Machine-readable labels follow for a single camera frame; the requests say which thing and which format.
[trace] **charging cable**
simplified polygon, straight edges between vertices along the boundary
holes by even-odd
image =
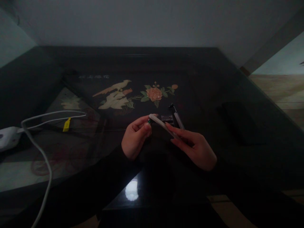
[[[80,115],[80,116],[72,116],[72,117],[65,117],[65,118],[59,118],[59,119],[53,119],[53,120],[48,120],[46,122],[43,122],[41,124],[38,124],[36,126],[33,126],[33,127],[26,127],[25,126],[25,123],[30,121],[30,120],[33,120],[33,119],[37,119],[37,118],[40,118],[40,117],[43,117],[43,116],[49,116],[49,115],[52,115],[52,114],[55,114],[55,113],[62,113],[62,112],[76,112],[76,113],[82,113],[83,115]],[[48,193],[50,191],[50,188],[51,188],[51,183],[52,183],[52,178],[53,178],[53,172],[52,172],[52,168],[50,166],[50,163],[48,161],[48,158],[45,154],[45,152],[43,151],[43,149],[35,142],[35,140],[33,139],[31,133],[29,132],[29,129],[32,129],[32,128],[36,128],[36,127],[39,127],[43,124],[46,124],[48,122],[51,122],[51,121],[56,121],[56,120],[63,120],[63,119],[68,119],[68,118],[76,118],[76,117],[84,117],[86,116],[87,113],[85,112],[81,112],[81,111],[72,111],[72,110],[64,110],[64,111],[56,111],[56,112],[50,112],[50,113],[45,113],[45,114],[42,114],[42,115],[39,115],[39,116],[35,116],[35,117],[31,117],[31,118],[28,118],[28,119],[25,119],[24,121],[21,122],[21,127],[22,129],[19,129],[18,130],[18,133],[21,133],[24,131],[24,133],[28,136],[29,140],[33,143],[33,145],[41,152],[44,160],[45,160],[45,163],[47,164],[47,169],[50,173],[50,178],[49,178],[49,181],[48,181],[48,185],[47,185],[47,189],[45,191],[45,194],[44,194],[44,198],[43,198],[43,201],[42,201],[42,205],[41,205],[41,208],[39,210],[39,213],[35,219],[35,222],[33,223],[32,225],[32,228],[35,228],[36,225],[38,224],[39,222],[39,219],[41,218],[41,215],[43,213],[43,210],[44,210],[44,207],[45,207],[45,204],[46,204],[46,201],[47,201],[47,198],[48,198]]]

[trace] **black table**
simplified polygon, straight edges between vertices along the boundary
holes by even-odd
[[[12,117],[9,113],[2,114],[2,118],[7,120],[2,125],[4,127],[6,127],[5,124],[19,126],[19,122],[26,117],[45,113],[56,100],[60,91],[66,87],[81,97],[88,108],[99,115],[98,124],[94,128],[86,128],[91,139],[87,147],[87,155],[83,158],[87,166],[106,156],[121,142],[126,123],[136,116],[128,117],[125,115],[125,123],[120,126],[109,124],[115,122],[109,113],[98,109],[91,99],[92,95],[89,96],[85,89],[79,88],[81,83],[78,82],[77,85],[75,81],[69,79],[71,77],[79,78],[83,75],[176,74],[187,78],[187,86],[191,88],[193,93],[193,106],[197,110],[193,116],[181,110],[181,117],[186,129],[202,133],[216,153],[224,159],[242,166],[257,179],[268,182],[274,188],[292,190],[304,187],[303,132],[217,48],[43,47],[42,50],[34,48],[3,67],[1,75],[8,75],[12,69],[23,66],[24,61],[27,61],[26,66],[28,67],[25,67],[26,70],[23,69],[23,73],[37,75],[36,78],[34,76],[31,78],[36,81],[37,85],[47,85],[48,81],[51,80],[50,77],[53,77],[52,84],[48,88],[52,92],[45,97],[42,96],[40,90],[37,93],[35,90],[29,94],[22,93],[25,97],[41,96],[41,100],[37,101],[33,105],[34,107],[26,113],[20,112]],[[45,73],[50,66],[53,69],[52,75],[37,83],[37,78],[40,79],[41,74]],[[14,72],[16,75],[23,74],[16,70]],[[19,86],[26,90],[31,79],[23,80]],[[18,99],[18,94],[12,96],[15,100]],[[219,108],[224,102],[236,101],[241,102],[248,110],[263,135],[265,144],[244,146],[231,132],[226,120],[221,116]],[[58,129],[54,127],[60,128],[60,124],[48,126],[38,134],[48,134],[51,140],[59,134]],[[169,142],[170,135],[157,125],[152,127],[152,137],[145,144],[140,155],[140,161],[146,166],[133,180],[133,184],[137,181],[138,198],[133,201],[129,200],[126,196],[126,189],[124,189],[105,210],[149,206],[151,201],[158,196],[157,193],[160,189],[166,192],[165,195],[173,195],[172,202],[177,205],[190,205],[193,202],[203,203],[206,201],[205,195],[220,194],[210,184],[201,182],[198,176],[172,153],[172,145]],[[80,134],[83,131],[83,129],[75,130],[76,133]],[[26,138],[22,138],[22,142],[23,144],[16,148],[16,151],[13,149],[2,154],[1,166],[9,165],[9,162],[32,160],[32,158],[21,156],[23,146],[26,149],[31,148]],[[151,159],[155,156],[159,158],[157,161]],[[148,180],[146,176],[155,166],[158,166],[160,187],[158,190],[156,188],[151,191],[148,186],[153,181]],[[66,178],[68,175],[58,177],[54,180],[54,185]],[[2,211],[10,211],[10,214],[6,214],[5,218],[14,217],[33,200],[43,195],[46,184],[46,182],[41,182],[1,192],[1,209]]]

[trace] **wooden floor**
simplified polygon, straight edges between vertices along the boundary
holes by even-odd
[[[250,75],[249,78],[304,130],[304,74]]]

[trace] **black object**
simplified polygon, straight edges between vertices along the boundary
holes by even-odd
[[[222,107],[243,144],[261,145],[266,143],[253,118],[241,102],[225,102]]]

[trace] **green leaf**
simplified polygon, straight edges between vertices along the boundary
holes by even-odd
[[[164,97],[168,97],[168,94],[165,91],[161,92],[163,94]]]
[[[154,101],[154,104],[158,108],[158,106],[159,106],[159,100]]]
[[[145,101],[148,101],[148,100],[150,100],[150,98],[148,98],[148,97],[143,97],[140,101],[141,101],[141,102],[145,102]]]
[[[147,96],[147,93],[145,91],[141,91],[140,92],[142,95],[144,95],[145,97]]]
[[[126,103],[126,105],[129,107],[129,108],[134,108],[134,102],[133,101],[130,101],[128,103]]]

